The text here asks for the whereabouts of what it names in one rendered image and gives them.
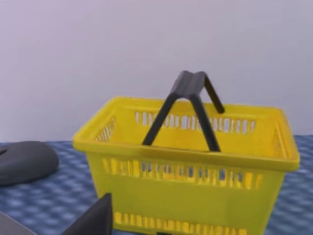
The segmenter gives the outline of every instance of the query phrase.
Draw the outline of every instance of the gray rounded object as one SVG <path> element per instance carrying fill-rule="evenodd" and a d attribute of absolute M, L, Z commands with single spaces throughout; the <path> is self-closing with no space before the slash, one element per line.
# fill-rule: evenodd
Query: gray rounded object
<path fill-rule="evenodd" d="M 0 186 L 40 179 L 54 173 L 58 165 L 54 149 L 40 141 L 0 146 Z"/>

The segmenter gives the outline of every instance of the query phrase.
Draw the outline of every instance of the basket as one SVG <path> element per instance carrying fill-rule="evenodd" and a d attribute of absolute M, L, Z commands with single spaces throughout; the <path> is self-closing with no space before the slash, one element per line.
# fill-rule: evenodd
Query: basket
<path fill-rule="evenodd" d="M 222 105 L 204 72 L 183 71 L 165 101 L 110 100 L 73 144 L 98 197 L 112 193 L 114 228 L 143 234 L 262 235 L 300 162 L 282 110 Z"/>

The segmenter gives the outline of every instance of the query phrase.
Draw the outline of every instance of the basket handle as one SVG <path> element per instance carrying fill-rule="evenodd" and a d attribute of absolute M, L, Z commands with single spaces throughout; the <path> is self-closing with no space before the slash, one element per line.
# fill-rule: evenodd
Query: basket handle
<path fill-rule="evenodd" d="M 152 126 L 142 144 L 151 145 L 153 143 L 175 101 L 180 98 L 185 98 L 190 100 L 196 112 L 209 150 L 221 151 L 210 124 L 208 115 L 200 98 L 200 92 L 204 87 L 209 94 L 217 112 L 220 114 L 224 113 L 225 108 L 216 94 L 207 74 L 203 71 L 196 73 L 182 71 L 176 79 L 169 95 L 163 103 L 163 106 L 161 107 L 155 121 L 152 123 Z"/>

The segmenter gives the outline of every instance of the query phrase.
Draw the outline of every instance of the checkered fabric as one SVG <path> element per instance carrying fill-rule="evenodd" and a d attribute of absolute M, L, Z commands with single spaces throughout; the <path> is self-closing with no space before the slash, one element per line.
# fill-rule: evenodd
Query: checkered fabric
<path fill-rule="evenodd" d="M 301 167 L 286 175 L 265 235 L 313 234 L 313 136 L 295 139 Z M 68 141 L 48 144 L 59 155 L 59 170 L 32 183 L 0 188 L 0 211 L 38 235 L 59 235 L 97 199 L 85 155 Z"/>

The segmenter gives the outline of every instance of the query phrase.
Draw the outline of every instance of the white wall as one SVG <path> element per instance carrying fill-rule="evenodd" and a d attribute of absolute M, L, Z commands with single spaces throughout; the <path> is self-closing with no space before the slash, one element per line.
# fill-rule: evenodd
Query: white wall
<path fill-rule="evenodd" d="M 110 97 L 207 71 L 313 134 L 311 0 L 1 0 L 0 141 L 69 140 Z"/>

